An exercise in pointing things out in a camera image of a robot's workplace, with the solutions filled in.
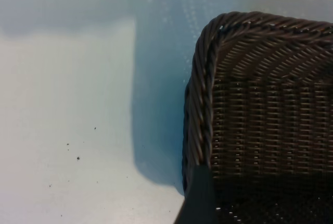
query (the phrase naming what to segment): white surface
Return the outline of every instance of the white surface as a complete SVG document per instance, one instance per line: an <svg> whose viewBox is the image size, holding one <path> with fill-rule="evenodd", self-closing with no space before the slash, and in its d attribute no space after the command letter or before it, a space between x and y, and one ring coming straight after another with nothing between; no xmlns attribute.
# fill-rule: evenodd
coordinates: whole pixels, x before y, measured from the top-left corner
<svg viewBox="0 0 333 224"><path fill-rule="evenodd" d="M231 10L333 21L331 0L0 0L0 223L172 223L195 40Z"/></svg>

